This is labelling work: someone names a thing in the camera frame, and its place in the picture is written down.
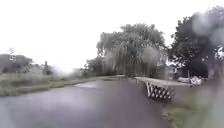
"overcast sky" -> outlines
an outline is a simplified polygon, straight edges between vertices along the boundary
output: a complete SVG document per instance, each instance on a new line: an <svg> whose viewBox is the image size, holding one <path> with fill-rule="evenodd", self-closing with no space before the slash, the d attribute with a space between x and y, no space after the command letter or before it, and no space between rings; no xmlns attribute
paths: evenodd
<svg viewBox="0 0 224 128"><path fill-rule="evenodd" d="M12 47L37 63L63 70L96 56L101 32L121 25L155 24L166 44L177 20L220 5L222 0L0 0L0 53Z"/></svg>

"tree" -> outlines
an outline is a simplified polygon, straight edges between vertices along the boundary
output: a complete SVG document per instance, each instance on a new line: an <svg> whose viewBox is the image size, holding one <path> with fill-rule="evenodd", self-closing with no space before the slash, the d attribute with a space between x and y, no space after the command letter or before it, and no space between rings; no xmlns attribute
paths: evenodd
<svg viewBox="0 0 224 128"><path fill-rule="evenodd" d="M104 63L123 74L153 75L153 69L165 55L162 32L155 25L134 24L121 27L121 32L102 33L97 44Z"/></svg>
<svg viewBox="0 0 224 128"><path fill-rule="evenodd" d="M224 39L224 8L214 7L205 13L195 13L178 21L176 32L172 35L174 43L169 49L169 59L186 65L195 60L213 69L222 50Z"/></svg>
<svg viewBox="0 0 224 128"><path fill-rule="evenodd" d="M28 72L32 59L23 55L0 54L0 69L3 73L8 72Z"/></svg>

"vegetation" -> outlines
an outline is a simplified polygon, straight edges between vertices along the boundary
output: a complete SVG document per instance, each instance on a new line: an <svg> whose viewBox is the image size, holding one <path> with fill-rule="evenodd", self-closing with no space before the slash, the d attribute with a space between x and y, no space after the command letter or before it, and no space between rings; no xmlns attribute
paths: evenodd
<svg viewBox="0 0 224 128"><path fill-rule="evenodd" d="M163 78L161 74L164 74L167 66L167 57L182 67L185 76L188 70L196 76L206 74L203 77L210 77L215 75L212 73L214 70L220 75L223 71L217 67L223 68L223 57L220 56L220 52L224 52L223 30L224 8L219 6L179 20L170 48L165 46L163 33L155 25L127 24L121 26L120 32L103 32L96 46L98 56L87 60L85 68L70 77L55 77L52 67L47 63L39 66L23 55L1 54L0 95L115 79L96 76L124 74ZM34 68L42 73L33 72ZM176 128L182 128L186 120L198 112L194 100L197 92L185 92L180 96L181 102L170 104L164 113Z"/></svg>
<svg viewBox="0 0 224 128"><path fill-rule="evenodd" d="M196 13L178 21L172 35L174 43L169 49L169 58L191 68L195 62L206 64L209 76L215 65L220 65L223 51L224 8L214 7L201 14Z"/></svg>
<svg viewBox="0 0 224 128"><path fill-rule="evenodd" d="M98 74L144 75L153 77L158 65L165 65L166 47L155 25L134 24L121 32L102 33L98 57L87 61L87 69Z"/></svg>
<svg viewBox="0 0 224 128"><path fill-rule="evenodd" d="M223 58L219 54L223 52L224 45L223 17L224 8L217 6L207 10L204 14L196 13L178 21L176 32L172 35L174 43L168 50L169 59L184 66L185 70L193 71L194 74L197 72L206 74L204 69L208 68L208 77L215 75L212 71L219 74L217 76L223 76L223 71L220 70L223 68ZM210 86L209 91L215 88L214 83L211 85L213 87ZM202 89L188 90L185 88L181 93L176 96L178 100L174 100L164 110L164 116L174 128L203 127L200 123L203 122L205 114L208 112L208 105L199 106L201 101L197 100L197 96L203 93ZM211 103L210 98L211 96L202 99Z"/></svg>

